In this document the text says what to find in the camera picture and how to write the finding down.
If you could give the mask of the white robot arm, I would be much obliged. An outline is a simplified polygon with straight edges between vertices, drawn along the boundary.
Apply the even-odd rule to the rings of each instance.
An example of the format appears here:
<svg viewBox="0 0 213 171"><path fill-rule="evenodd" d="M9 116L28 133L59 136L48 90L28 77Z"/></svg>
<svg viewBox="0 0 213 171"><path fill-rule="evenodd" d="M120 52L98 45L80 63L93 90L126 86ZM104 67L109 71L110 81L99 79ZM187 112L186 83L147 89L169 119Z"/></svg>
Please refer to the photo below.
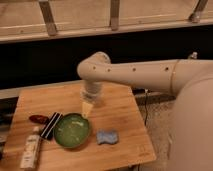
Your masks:
<svg viewBox="0 0 213 171"><path fill-rule="evenodd" d="M102 82L174 95L167 171L213 171L213 60L113 64L96 52L78 64L77 73L89 99L98 96Z"/></svg>

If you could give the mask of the translucent cylindrical gripper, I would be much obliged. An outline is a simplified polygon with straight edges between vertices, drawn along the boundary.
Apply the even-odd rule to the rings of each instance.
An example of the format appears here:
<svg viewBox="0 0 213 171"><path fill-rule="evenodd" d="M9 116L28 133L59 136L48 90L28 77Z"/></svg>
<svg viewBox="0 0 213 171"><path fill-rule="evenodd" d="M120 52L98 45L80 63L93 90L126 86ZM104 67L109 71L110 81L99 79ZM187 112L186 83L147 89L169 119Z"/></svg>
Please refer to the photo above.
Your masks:
<svg viewBox="0 0 213 171"><path fill-rule="evenodd" d="M93 109L93 104L99 97L102 90L100 82L84 82L81 89L82 116L87 118Z"/></svg>

